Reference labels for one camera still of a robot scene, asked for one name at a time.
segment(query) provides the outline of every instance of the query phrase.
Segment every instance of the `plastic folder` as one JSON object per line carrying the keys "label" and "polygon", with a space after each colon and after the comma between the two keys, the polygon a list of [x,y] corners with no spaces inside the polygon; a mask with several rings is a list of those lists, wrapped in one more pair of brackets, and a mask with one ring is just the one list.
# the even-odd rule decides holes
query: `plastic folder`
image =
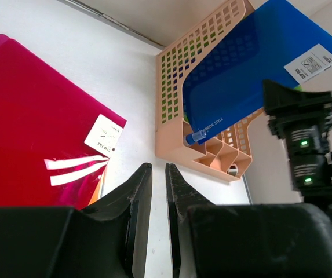
{"label": "plastic folder", "polygon": [[0,206],[85,207],[114,151],[91,144],[115,144],[125,123],[0,35]]}
{"label": "plastic folder", "polygon": [[203,143],[263,106],[262,80],[295,88],[332,66],[332,36],[286,0],[242,20],[187,76],[184,109]]}

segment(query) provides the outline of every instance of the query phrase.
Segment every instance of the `blue folder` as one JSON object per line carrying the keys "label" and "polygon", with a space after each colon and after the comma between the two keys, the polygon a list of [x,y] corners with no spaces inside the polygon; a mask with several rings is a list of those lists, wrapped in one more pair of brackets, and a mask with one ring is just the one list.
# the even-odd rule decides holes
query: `blue folder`
{"label": "blue folder", "polygon": [[295,88],[284,68],[332,36],[286,0],[269,0],[242,20],[187,76],[184,111],[203,143],[263,106],[262,80]]}

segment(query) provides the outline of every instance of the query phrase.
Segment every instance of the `red folder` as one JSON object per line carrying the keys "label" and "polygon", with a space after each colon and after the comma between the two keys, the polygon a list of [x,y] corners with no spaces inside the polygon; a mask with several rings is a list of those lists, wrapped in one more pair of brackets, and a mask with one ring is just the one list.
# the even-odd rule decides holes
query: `red folder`
{"label": "red folder", "polygon": [[0,206],[85,207],[108,157],[85,144],[102,115],[126,120],[0,35]]}

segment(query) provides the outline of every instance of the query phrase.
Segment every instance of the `desk organizer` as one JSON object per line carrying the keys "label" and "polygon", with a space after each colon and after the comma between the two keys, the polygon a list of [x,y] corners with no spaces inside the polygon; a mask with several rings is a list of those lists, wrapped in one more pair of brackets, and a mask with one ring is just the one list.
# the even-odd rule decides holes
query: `desk organizer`
{"label": "desk organizer", "polygon": [[[247,129],[262,109],[207,142],[186,147],[184,136],[192,129],[184,120],[182,88],[196,65],[253,10],[247,0],[227,0],[157,56],[157,157],[226,181],[239,180],[247,170],[252,162]],[[238,173],[229,175],[233,165]]]}

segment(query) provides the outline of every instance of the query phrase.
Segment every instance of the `white label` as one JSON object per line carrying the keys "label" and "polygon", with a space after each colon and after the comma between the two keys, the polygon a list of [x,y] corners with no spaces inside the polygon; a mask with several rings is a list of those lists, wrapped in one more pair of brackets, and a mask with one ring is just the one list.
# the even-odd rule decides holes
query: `white label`
{"label": "white label", "polygon": [[110,158],[122,130],[123,128],[107,117],[99,115],[86,137],[85,144]]}
{"label": "white label", "polygon": [[330,67],[332,67],[332,54],[320,44],[284,66],[299,84],[303,84]]}

